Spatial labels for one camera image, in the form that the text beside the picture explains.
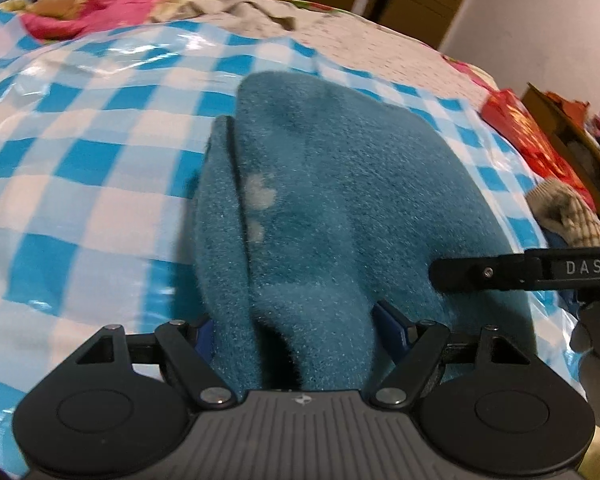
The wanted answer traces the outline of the red gold plastic bag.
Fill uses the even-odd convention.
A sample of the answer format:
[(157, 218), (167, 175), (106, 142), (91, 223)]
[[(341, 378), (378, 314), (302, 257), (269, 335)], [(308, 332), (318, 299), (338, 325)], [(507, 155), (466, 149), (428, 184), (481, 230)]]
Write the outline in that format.
[(480, 116), (516, 148), (533, 172), (542, 178), (555, 177), (569, 184), (588, 206), (596, 210), (591, 193), (550, 144), (548, 137), (512, 90), (490, 90)]

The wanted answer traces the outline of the white floral bed sheet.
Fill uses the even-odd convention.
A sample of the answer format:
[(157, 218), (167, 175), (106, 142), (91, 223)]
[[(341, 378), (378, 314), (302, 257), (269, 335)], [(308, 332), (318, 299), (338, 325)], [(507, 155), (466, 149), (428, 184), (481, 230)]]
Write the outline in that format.
[[(191, 1), (175, 5), (176, 20), (179, 20), (178, 8)], [(463, 98), (475, 110), (480, 110), (488, 97), (488, 90), (453, 67), (443, 54), (416, 39), (346, 11), (317, 9), (300, 1), (275, 1), (292, 4), (306, 20), (301, 28), (283, 36), (344, 67), (365, 70), (397, 84), (424, 88), (440, 98)]]

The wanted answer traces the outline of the pink yellow floral quilt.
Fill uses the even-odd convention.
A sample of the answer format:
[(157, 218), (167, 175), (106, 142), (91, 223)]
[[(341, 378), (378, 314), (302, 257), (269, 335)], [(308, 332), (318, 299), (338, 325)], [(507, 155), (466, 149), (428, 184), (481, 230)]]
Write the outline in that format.
[(53, 41), (145, 24), (163, 1), (7, 0), (0, 10), (17, 14), (32, 37)]

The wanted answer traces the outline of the blue white checkered plastic sheet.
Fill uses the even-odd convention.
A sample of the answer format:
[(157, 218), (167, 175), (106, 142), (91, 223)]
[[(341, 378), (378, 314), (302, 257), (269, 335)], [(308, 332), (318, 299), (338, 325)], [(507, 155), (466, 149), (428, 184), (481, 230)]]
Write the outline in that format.
[(314, 75), (410, 110), (460, 159), (515, 249), (544, 244), (535, 177), (468, 101), (337, 65), (286, 37), (193, 21), (40, 44), (0, 11), (0, 471), (27, 467), (17, 404), (89, 336), (196, 318), (185, 231), (213, 119), (262, 70)]

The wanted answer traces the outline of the teal fleece garment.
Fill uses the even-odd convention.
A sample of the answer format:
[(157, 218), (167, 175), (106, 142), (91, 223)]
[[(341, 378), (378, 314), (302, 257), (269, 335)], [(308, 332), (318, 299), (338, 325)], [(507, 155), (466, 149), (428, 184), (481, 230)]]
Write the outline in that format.
[(425, 119), (339, 84), (247, 76), (213, 122), (190, 232), (213, 366), (237, 391), (377, 382), (379, 299), (536, 347), (522, 292), (448, 296), (429, 281), (436, 259), (510, 252), (464, 165)]

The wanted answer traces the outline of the beige crumpled cloth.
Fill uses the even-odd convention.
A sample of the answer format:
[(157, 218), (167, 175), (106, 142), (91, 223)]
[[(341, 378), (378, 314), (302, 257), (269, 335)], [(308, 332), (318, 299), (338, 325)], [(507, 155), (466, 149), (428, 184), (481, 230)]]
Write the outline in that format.
[(306, 22), (295, 6), (275, 0), (193, 0), (178, 8), (178, 18), (253, 38), (283, 36)]

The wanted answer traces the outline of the beige striped knit garment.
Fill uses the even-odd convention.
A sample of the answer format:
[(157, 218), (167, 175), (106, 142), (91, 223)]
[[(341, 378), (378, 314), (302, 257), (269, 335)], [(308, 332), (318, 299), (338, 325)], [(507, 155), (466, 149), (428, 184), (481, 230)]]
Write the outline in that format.
[(570, 185), (546, 178), (526, 193), (526, 202), (536, 222), (569, 247), (600, 247), (600, 219)]

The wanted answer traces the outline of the cardboard box with clothes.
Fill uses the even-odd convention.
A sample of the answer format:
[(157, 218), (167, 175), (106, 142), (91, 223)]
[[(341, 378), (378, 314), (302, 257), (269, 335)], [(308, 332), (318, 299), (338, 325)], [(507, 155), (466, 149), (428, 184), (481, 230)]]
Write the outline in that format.
[(588, 189), (600, 216), (600, 147), (533, 84), (528, 84), (521, 101), (553, 148)]

